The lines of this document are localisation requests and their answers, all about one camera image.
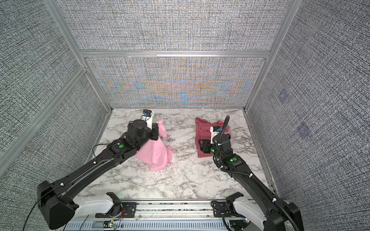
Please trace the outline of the bright pink cloth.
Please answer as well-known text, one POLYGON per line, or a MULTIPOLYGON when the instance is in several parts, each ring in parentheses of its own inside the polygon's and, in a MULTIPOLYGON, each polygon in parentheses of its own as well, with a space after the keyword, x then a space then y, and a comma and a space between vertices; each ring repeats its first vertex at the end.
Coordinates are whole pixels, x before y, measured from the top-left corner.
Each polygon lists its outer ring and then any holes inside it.
POLYGON ((146 164, 150 171, 160 171, 172 164, 173 150, 166 146, 161 138, 167 138, 167 131, 163 125, 163 120, 158 122, 158 140, 149 140, 136 153, 135 157, 146 164))

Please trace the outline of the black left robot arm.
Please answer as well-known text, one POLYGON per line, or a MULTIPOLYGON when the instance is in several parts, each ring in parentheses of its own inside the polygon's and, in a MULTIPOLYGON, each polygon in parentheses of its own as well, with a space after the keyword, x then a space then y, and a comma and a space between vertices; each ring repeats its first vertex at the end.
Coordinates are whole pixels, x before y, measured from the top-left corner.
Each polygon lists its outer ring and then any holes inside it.
POLYGON ((156 141, 158 138, 157 123, 149 128, 145 120, 131 121, 128 130, 109 143, 95 159, 53 183, 40 183, 37 187, 37 205, 48 227, 55 230, 66 225, 82 207, 75 198, 80 191, 134 156, 149 140, 156 141))

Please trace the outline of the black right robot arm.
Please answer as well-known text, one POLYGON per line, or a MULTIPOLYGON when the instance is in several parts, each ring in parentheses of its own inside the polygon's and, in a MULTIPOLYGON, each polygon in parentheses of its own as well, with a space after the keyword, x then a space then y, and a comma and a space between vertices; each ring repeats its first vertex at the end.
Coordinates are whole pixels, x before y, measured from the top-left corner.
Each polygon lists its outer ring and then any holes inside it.
POLYGON ((198 144, 202 152, 214 156, 219 170, 237 181, 255 201, 250 204, 243 195, 234 194, 231 197, 232 211, 249 219, 261 231, 285 231, 286 221, 295 231, 304 230, 299 208, 279 198, 257 178, 246 162, 234 153, 230 135, 218 134, 211 140, 199 140, 198 144))

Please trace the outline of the dark rose cloth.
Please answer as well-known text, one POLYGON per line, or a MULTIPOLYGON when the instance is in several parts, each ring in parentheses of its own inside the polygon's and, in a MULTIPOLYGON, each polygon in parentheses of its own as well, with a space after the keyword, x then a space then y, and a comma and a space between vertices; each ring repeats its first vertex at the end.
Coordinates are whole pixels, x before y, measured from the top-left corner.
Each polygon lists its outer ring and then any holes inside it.
POLYGON ((231 135, 229 134, 230 127, 228 126, 230 116, 226 116, 224 122, 218 121, 215 123, 211 123, 208 120, 196 118, 196 148, 198 152, 198 158, 204 157, 215 157, 218 154, 219 158, 223 158, 223 156, 230 156, 233 153, 231 147, 231 135), (210 127, 212 126, 220 126, 222 131, 215 136, 214 138, 214 146, 215 146, 215 153, 214 154, 204 154, 200 151, 198 141, 201 139, 211 140, 211 133, 210 127))

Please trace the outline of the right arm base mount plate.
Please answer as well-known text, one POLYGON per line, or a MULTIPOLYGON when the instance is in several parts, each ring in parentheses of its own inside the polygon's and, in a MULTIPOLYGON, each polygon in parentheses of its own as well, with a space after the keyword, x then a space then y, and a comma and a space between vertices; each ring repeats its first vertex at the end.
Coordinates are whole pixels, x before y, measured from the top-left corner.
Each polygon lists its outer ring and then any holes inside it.
POLYGON ((211 202, 211 206, 212 206, 213 215, 214 215, 215 218, 221 218, 225 214, 240 215, 239 213, 236 212, 234 206, 229 201, 214 200, 214 201, 211 202))

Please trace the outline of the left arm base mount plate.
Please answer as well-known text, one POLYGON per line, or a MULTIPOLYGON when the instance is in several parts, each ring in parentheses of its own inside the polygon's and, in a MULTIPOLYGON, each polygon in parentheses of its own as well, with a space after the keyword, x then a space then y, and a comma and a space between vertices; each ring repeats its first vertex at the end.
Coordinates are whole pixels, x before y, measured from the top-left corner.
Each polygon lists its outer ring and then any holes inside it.
POLYGON ((134 218, 136 213, 136 202, 123 202, 120 204, 114 204, 113 207, 105 214, 97 213, 95 218, 134 218))

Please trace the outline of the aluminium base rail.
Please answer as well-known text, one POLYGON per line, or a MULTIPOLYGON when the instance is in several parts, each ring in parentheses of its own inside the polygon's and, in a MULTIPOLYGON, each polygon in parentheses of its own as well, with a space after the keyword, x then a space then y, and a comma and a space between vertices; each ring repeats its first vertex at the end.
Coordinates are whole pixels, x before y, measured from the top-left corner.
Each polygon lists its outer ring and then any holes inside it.
POLYGON ((134 218, 80 216, 62 231, 261 231, 249 219, 225 214, 215 218, 213 200, 128 200, 136 202, 134 218))

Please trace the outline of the aluminium enclosure frame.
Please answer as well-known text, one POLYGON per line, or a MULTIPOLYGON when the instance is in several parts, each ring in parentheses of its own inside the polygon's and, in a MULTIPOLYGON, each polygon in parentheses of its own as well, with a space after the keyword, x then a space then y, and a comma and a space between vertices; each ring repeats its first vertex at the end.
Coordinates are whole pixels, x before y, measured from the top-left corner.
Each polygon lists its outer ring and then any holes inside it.
POLYGON ((286 33, 296 15, 296 12, 302 1, 290 1, 290 5, 287 9, 286 14, 283 17, 283 21, 280 28, 277 31, 277 35, 273 42, 270 51, 123 51, 123 50, 79 50, 76 40, 72 37, 72 33, 63 17, 60 9, 55 1, 44 1, 44 5, 57 23, 60 31, 64 35, 70 49, 74 53, 78 60, 80 67, 73 75, 71 79, 60 89, 60 91, 53 97, 53 99, 40 111, 35 119, 26 127, 26 129, 19 135, 12 145, 4 152, 1 156, 1 174, 8 169, 8 167, 15 161, 21 151, 30 142, 33 136, 38 132, 40 127, 45 121, 51 116, 54 110, 64 100, 65 96, 71 91, 79 79, 86 74, 91 82, 91 85, 101 100, 103 106, 107 111, 112 109, 112 106, 105 95, 101 85, 97 78, 93 75, 91 68, 88 63, 85 62, 85 57, 144 57, 144 58, 201 58, 201 57, 253 57, 253 58, 265 58, 264 63, 259 77, 253 84, 252 90, 247 98, 246 107, 250 108, 252 105, 257 92, 259 91, 264 78, 270 68, 279 48, 284 40, 286 33))

